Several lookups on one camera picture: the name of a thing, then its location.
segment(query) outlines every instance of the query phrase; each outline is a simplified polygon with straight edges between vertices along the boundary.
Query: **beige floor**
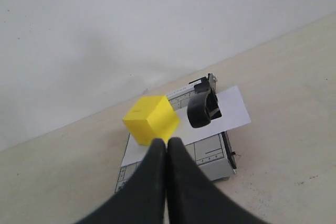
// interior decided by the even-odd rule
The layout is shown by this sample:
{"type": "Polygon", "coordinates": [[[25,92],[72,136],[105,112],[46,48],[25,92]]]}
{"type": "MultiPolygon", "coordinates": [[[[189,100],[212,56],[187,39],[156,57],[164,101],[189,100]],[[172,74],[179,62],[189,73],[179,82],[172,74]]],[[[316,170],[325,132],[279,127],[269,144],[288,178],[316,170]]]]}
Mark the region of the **beige floor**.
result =
{"type": "MultiPolygon", "coordinates": [[[[336,223],[336,15],[153,93],[208,72],[252,119],[229,132],[238,171],[216,185],[271,223],[336,223]]],[[[109,198],[133,102],[1,152],[0,223],[72,223],[109,198]]]]}

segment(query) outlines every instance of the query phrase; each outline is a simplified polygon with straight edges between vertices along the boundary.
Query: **white wall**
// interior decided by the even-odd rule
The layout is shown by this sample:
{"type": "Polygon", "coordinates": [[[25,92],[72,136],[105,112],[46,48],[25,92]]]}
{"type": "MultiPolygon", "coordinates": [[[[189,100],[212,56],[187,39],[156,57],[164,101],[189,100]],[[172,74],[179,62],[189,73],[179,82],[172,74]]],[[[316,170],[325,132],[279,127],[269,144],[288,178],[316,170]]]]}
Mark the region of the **white wall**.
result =
{"type": "Polygon", "coordinates": [[[0,150],[335,10],[336,0],[0,0],[0,150]]]}

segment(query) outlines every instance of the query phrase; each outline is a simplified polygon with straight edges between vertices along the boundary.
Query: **white paper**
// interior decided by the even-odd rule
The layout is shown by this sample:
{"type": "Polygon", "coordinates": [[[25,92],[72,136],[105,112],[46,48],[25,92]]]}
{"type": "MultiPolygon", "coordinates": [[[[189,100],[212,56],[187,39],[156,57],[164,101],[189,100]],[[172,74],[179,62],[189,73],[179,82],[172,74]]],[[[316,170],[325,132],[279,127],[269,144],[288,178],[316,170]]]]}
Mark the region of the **white paper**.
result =
{"type": "MultiPolygon", "coordinates": [[[[181,122],[172,136],[180,137],[187,145],[251,122],[237,86],[218,93],[217,97],[222,117],[212,120],[205,127],[194,129],[188,121],[187,107],[184,107],[176,111],[181,122]]],[[[148,148],[148,146],[139,145],[130,135],[121,166],[141,161],[148,148]]]]}

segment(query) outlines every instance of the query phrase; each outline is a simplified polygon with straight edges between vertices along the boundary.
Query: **yellow cube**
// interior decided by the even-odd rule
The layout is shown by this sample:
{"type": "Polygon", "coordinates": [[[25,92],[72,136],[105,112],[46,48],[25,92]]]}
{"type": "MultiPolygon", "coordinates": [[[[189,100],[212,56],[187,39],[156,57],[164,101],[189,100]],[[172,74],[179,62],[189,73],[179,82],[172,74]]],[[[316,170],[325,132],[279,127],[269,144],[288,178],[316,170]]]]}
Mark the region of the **yellow cube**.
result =
{"type": "Polygon", "coordinates": [[[142,97],[123,118],[138,144],[150,145],[154,138],[167,143],[180,119],[164,95],[142,97]]]}

